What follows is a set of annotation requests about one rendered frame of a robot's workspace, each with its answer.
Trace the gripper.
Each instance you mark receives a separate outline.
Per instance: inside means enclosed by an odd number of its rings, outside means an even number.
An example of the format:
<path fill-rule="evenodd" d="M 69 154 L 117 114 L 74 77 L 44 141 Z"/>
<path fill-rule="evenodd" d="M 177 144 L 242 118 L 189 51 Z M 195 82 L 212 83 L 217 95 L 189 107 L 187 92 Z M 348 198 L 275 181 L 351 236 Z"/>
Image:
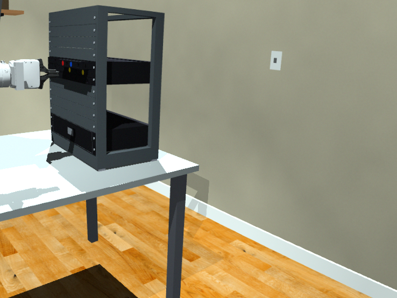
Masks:
<path fill-rule="evenodd" d="M 56 69 L 47 69 L 42 59 L 25 59 L 9 61 L 8 65 L 13 66 L 13 62 L 24 63 L 24 89 L 42 89 L 44 82 L 48 78 L 56 78 L 59 72 Z M 47 74 L 40 76 L 40 72 Z"/>

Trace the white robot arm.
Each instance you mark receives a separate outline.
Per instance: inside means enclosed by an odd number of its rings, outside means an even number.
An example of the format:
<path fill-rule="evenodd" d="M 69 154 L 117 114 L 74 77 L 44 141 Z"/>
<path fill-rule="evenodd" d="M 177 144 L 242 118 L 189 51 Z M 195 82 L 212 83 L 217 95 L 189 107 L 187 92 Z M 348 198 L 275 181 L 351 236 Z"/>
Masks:
<path fill-rule="evenodd" d="M 9 87 L 10 84 L 15 86 L 15 90 L 24 90 L 23 62 L 13 62 L 13 66 L 5 61 L 0 62 L 0 88 Z"/>

